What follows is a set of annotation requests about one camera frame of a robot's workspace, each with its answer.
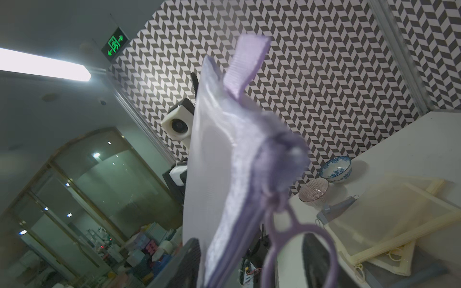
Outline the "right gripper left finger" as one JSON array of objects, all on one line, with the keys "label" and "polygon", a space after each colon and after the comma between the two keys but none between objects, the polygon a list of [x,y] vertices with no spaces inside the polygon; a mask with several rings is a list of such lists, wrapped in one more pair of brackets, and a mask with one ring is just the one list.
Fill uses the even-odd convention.
[{"label": "right gripper left finger", "polygon": [[200,266],[200,245],[189,239],[179,253],[147,286],[148,288],[196,288]]}]

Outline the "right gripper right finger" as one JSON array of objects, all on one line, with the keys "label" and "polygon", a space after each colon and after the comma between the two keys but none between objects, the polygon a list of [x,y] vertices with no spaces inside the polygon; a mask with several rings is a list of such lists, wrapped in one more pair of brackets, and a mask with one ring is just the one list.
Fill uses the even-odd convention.
[{"label": "right gripper right finger", "polygon": [[314,234],[305,234],[302,243],[304,274],[309,288],[326,288],[330,254]]}]

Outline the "large yellow trim mesh pouch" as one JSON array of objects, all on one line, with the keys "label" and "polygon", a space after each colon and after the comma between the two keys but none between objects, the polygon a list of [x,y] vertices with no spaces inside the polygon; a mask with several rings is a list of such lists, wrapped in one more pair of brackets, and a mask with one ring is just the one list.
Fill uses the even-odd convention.
[{"label": "large yellow trim mesh pouch", "polygon": [[459,208],[432,194],[440,181],[387,175],[324,228],[347,262],[362,264],[461,219]]}]

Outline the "large purple trim mesh pouch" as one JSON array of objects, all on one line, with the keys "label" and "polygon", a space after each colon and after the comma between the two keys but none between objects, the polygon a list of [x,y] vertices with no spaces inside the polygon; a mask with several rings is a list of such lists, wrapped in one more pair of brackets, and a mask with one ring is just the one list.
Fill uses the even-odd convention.
[{"label": "large purple trim mesh pouch", "polygon": [[270,43],[265,36],[239,36],[226,73],[210,56],[202,63],[183,222],[184,237],[199,241],[200,288],[225,286],[261,224],[271,241],[262,287],[271,286],[281,249],[293,237],[308,233],[328,244],[330,267],[324,286],[337,285],[339,263],[331,236],[314,224],[301,224],[288,202],[291,185],[309,164],[307,144],[244,93]]}]

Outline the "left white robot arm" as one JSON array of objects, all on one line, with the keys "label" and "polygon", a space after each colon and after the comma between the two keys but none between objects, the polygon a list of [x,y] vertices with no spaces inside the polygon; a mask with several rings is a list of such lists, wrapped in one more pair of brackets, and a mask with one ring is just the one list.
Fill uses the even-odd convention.
[{"label": "left white robot arm", "polygon": [[162,174],[172,197],[180,205],[184,205],[186,194],[187,164],[188,158],[184,158],[175,163],[169,170]]}]

